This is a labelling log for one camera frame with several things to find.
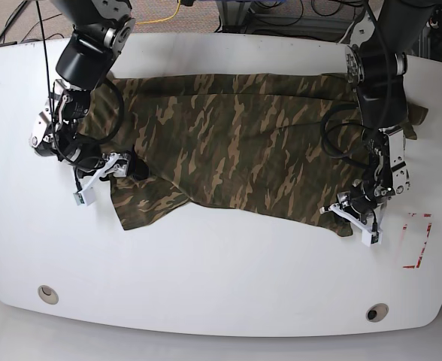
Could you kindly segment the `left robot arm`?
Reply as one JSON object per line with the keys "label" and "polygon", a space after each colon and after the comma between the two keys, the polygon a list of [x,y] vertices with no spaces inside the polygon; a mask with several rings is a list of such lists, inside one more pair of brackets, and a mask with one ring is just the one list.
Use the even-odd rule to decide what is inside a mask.
{"label": "left robot arm", "polygon": [[[437,1],[385,1],[374,14],[368,2],[365,13],[373,24],[371,37],[347,47],[347,75],[356,92],[356,105],[336,105],[322,118],[320,125],[323,151],[332,159],[351,163],[352,155],[368,151],[368,164],[361,180],[349,190],[338,193],[337,201],[321,208],[352,223],[362,232],[362,242],[371,246],[383,238],[380,223],[386,203],[410,186],[405,162],[406,137],[401,124],[408,118],[404,91],[407,49],[422,32]],[[328,126],[341,111],[357,109],[362,129],[359,146],[342,151],[331,143],[331,132],[342,127]]]}

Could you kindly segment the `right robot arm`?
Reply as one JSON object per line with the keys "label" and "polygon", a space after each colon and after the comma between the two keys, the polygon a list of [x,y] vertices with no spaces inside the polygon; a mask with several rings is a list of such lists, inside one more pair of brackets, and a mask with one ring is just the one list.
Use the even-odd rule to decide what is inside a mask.
{"label": "right robot arm", "polygon": [[[125,117],[120,90],[107,74],[132,33],[135,18],[128,1],[54,1],[53,5],[73,24],[71,38],[57,64],[59,79],[47,83],[46,105],[29,139],[39,156],[54,156],[69,164],[75,180],[84,176],[102,181],[109,175],[149,176],[149,168],[131,150],[106,154],[101,146],[118,133]],[[113,91],[119,110],[114,127],[101,138],[78,131],[91,107],[91,94],[105,85]]]}

